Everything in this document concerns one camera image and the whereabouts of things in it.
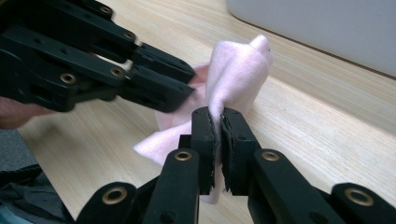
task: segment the human hand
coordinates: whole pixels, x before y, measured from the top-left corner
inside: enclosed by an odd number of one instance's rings
[[[24,105],[17,101],[0,97],[0,129],[16,129],[38,115],[53,113],[40,105]]]

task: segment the crumpled fabric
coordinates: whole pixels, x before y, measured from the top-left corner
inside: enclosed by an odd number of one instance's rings
[[[273,55],[268,40],[263,35],[258,35],[249,44],[220,41],[214,47],[209,63],[193,67],[196,76],[189,85],[195,89],[194,93],[177,111],[156,112],[160,131],[134,146],[134,150],[164,164],[167,154],[177,149],[179,136],[191,134],[191,113],[203,106],[208,106],[215,125],[216,138],[220,139],[220,115],[224,107],[246,115],[268,77],[272,62]],[[218,144],[216,187],[210,195],[201,196],[201,200],[206,203],[216,203],[224,189],[220,150],[221,144]]]

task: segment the wood grain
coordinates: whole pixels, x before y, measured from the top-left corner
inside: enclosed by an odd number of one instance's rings
[[[396,81],[234,18],[224,0],[101,1],[139,40],[190,64],[220,40],[270,40],[275,62],[247,122],[262,147],[288,156],[327,192],[354,182],[396,205]],[[141,186],[161,166],[132,147],[157,130],[153,112],[121,99],[36,118],[20,132],[73,217],[106,183]],[[201,203],[201,223],[251,223],[247,199]]]

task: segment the robotic hand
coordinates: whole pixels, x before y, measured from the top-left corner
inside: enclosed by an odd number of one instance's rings
[[[0,0],[0,96],[60,112],[117,96],[176,110],[193,91],[193,69],[137,44],[112,15],[93,0]],[[111,61],[133,63],[123,69]]]
[[[191,114],[161,174],[140,188],[114,182],[97,190],[77,223],[198,223],[199,195],[214,186],[213,132],[207,107]],[[242,114],[221,115],[222,172],[233,196],[247,197],[253,223],[396,223],[396,209],[375,192],[340,183],[331,194],[313,187],[279,151],[262,148]]]

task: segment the dark fabric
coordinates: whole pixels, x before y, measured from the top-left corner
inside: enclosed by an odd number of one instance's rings
[[[34,224],[21,217],[15,216],[5,205],[0,205],[0,223],[1,224]]]
[[[74,223],[55,189],[39,170],[37,165],[0,172],[0,183],[8,181],[0,189],[0,203],[16,216],[33,223]]]

